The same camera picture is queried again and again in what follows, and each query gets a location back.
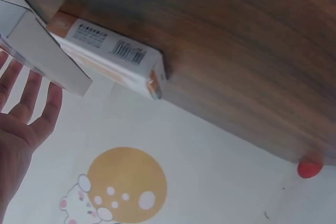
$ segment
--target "printed illustration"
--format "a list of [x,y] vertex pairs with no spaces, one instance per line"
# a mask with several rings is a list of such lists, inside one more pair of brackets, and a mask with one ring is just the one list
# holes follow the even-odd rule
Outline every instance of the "printed illustration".
[[99,155],[81,174],[59,207],[64,224],[139,223],[156,215],[167,193],[162,168],[147,153],[130,147]]

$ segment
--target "red ball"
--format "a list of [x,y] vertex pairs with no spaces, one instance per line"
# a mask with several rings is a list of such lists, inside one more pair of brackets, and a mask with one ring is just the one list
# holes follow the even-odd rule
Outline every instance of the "red ball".
[[298,174],[302,178],[315,177],[323,168],[322,163],[313,163],[311,161],[301,161],[298,165]]

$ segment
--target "barcode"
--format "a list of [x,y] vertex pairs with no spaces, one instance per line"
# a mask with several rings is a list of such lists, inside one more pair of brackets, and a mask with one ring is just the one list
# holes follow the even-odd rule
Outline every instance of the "barcode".
[[100,48],[107,34],[88,25],[80,24],[73,37],[96,48]]
[[119,59],[127,61],[131,64],[139,65],[145,56],[146,51],[141,48],[133,48],[131,44],[126,43],[123,40],[119,40],[114,49],[110,51],[109,54],[117,56]]

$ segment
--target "wooden surface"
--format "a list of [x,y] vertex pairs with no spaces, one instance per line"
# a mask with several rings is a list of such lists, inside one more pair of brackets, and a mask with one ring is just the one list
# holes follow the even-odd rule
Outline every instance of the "wooden surface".
[[[27,1],[48,21],[65,0]],[[166,100],[287,160],[335,163],[336,0],[66,1],[162,50]]]

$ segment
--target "white box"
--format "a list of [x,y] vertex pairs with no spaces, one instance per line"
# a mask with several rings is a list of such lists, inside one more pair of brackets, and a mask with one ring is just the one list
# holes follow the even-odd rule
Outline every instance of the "white box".
[[83,96],[92,80],[60,48],[34,13],[0,0],[0,49],[71,93]]
[[162,97],[166,75],[158,50],[61,11],[47,29],[75,61],[146,97]]

